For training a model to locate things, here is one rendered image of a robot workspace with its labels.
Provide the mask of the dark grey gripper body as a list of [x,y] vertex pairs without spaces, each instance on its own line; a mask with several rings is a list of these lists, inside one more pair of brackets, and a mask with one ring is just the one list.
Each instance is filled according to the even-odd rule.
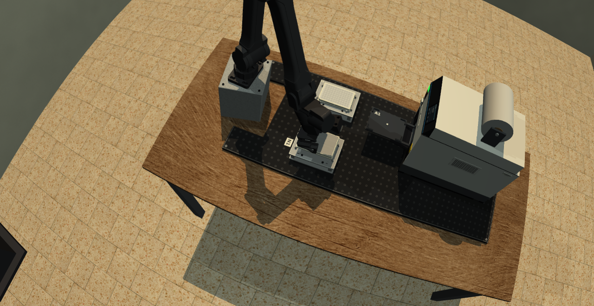
[[306,122],[306,123],[301,122],[301,121],[299,121],[299,122],[301,124],[301,127],[297,134],[297,138],[298,138],[297,145],[310,147],[312,142],[316,142],[316,139],[318,136],[310,135],[306,132],[304,124],[309,124],[308,122]]

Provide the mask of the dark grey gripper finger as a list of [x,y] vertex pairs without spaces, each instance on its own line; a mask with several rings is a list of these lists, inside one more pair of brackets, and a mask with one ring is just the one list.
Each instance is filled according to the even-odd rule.
[[305,147],[305,146],[300,146],[300,147],[302,147],[303,149],[307,149],[308,151],[316,154],[317,149],[318,149],[318,143],[313,143],[312,142],[312,144],[310,145],[310,147]]

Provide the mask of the cream multi-well plate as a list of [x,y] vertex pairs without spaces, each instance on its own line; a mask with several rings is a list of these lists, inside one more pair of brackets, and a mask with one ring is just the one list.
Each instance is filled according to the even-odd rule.
[[347,110],[350,112],[352,103],[354,102],[355,92],[340,88],[335,85],[324,83],[321,89],[318,100],[321,103],[334,106],[336,108]]

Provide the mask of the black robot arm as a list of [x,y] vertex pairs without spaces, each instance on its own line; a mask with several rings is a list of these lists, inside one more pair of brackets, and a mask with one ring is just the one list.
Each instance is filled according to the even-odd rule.
[[[342,131],[343,118],[321,105],[316,97],[316,84],[306,65],[293,0],[243,0],[242,33],[239,46],[232,52],[235,62],[228,81],[250,88],[267,61],[270,48],[262,34],[265,3],[269,5],[282,62],[284,87],[288,103],[294,109],[306,132],[318,136]],[[262,39],[263,38],[263,39]]]

